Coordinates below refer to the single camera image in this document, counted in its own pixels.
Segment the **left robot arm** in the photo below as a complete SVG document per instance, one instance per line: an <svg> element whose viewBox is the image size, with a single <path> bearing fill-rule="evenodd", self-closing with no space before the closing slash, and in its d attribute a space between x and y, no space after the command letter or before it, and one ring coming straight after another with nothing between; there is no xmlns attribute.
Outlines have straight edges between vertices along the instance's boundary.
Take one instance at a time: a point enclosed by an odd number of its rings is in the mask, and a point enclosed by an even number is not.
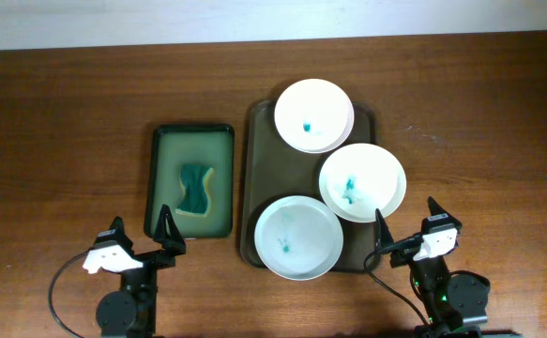
<svg viewBox="0 0 547 338"><path fill-rule="evenodd" d="M156 332L158 271L175 266L175 259L187 246L178 231L173 213L166 205L152 239L161 248L136 254L125 233L124 223L115 217L110 228L100 232L83 263L88 273L99 270L120 276L119 289L104 296L96 310L102 337L152 337Z"/></svg>

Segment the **green and yellow sponge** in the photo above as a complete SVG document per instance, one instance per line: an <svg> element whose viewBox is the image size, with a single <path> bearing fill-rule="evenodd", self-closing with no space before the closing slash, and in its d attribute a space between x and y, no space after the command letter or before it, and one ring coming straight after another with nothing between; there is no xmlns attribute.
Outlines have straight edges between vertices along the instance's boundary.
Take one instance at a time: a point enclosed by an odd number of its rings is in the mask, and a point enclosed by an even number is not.
<svg viewBox="0 0 547 338"><path fill-rule="evenodd" d="M205 217L211 207L208 189L214 169L202 164L183 164L180 171L182 199L175 208L178 214Z"/></svg>

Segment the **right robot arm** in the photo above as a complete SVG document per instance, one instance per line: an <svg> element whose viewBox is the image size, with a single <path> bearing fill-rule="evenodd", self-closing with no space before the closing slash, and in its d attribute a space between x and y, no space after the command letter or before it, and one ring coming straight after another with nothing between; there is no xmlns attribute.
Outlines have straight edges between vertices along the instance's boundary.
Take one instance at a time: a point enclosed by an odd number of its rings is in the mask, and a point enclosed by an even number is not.
<svg viewBox="0 0 547 338"><path fill-rule="evenodd" d="M387 254L392 268L408 267L409 284L424 306L417 309L406 297L366 272L386 291L412 307L422 324L414 328L416 337L480 337L479 326L488 321L486 306L490 281L467 270L448 269L445 256L458 246L462 223L432 197L427 199L430 216L418 232L395 241L379 209L375 222L380 239L368 258Z"/></svg>

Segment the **white plate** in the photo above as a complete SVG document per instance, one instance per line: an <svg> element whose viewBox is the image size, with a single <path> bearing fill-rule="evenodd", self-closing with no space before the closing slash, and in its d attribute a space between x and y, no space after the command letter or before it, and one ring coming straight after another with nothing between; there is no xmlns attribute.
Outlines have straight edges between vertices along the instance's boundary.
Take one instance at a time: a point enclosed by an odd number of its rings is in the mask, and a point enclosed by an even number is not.
<svg viewBox="0 0 547 338"><path fill-rule="evenodd" d="M343 231L336 214L323 202L292 195L264 209L255 225L254 245L273 273L308 281L336 265L343 249Z"/></svg>
<svg viewBox="0 0 547 338"><path fill-rule="evenodd" d="M353 104L336 84L306 79L288 86L274 106L282 140L306 153L325 153L342 144L355 122Z"/></svg>
<svg viewBox="0 0 547 338"><path fill-rule="evenodd" d="M389 216L407 188L399 160L386 149L365 143L335 150L324 161L318 184L325 204L354 223L374 222L376 211Z"/></svg>

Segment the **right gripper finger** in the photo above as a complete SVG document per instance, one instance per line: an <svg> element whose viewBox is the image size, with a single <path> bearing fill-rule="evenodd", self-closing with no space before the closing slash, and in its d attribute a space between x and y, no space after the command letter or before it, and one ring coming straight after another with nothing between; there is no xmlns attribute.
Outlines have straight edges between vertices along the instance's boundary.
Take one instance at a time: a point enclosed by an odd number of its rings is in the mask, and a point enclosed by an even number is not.
<svg viewBox="0 0 547 338"><path fill-rule="evenodd" d="M427 198L427 204L431 213L428 217L429 221L437 221L449 217L448 213L431 196Z"/></svg>
<svg viewBox="0 0 547 338"><path fill-rule="evenodd" d="M383 250L387 246L394 243L394 239L389 232L385 218L379 208L375 210L375 223L377 224L377 243L376 249Z"/></svg>

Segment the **white plate top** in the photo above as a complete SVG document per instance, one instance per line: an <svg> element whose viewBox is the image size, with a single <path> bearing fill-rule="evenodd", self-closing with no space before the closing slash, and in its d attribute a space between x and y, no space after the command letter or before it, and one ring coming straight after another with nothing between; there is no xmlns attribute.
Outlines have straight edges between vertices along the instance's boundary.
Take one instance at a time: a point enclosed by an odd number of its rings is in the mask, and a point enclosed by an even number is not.
<svg viewBox="0 0 547 338"><path fill-rule="evenodd" d="M288 86L274 106L282 140L306 153L325 153L342 144L355 122L353 104L336 84L306 79Z"/></svg>

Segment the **white plate bottom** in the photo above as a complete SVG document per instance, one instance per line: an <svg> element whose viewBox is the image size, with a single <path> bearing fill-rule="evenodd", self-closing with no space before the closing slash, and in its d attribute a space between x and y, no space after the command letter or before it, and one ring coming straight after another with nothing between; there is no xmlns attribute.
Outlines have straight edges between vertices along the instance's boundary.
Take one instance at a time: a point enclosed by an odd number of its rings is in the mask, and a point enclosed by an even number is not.
<svg viewBox="0 0 547 338"><path fill-rule="evenodd" d="M343 249L343 231L336 214L323 202L292 195L264 209L255 225L254 245L273 273L308 281L336 265Z"/></svg>

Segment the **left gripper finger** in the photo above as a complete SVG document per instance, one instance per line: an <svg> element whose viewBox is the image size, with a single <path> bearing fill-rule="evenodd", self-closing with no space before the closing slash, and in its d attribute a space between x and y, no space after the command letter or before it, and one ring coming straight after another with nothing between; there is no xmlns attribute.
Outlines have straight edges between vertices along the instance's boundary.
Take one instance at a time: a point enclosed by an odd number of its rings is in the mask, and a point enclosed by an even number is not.
<svg viewBox="0 0 547 338"><path fill-rule="evenodd" d="M109 229L108 229L108 238L110 240L122 241L125 237L125 227L123 219L119 216L115 216Z"/></svg>
<svg viewBox="0 0 547 338"><path fill-rule="evenodd" d="M175 225L170 207L166 204L161 206L152 239L160 244L161 248L171 256L178 256L187 252L185 240Z"/></svg>

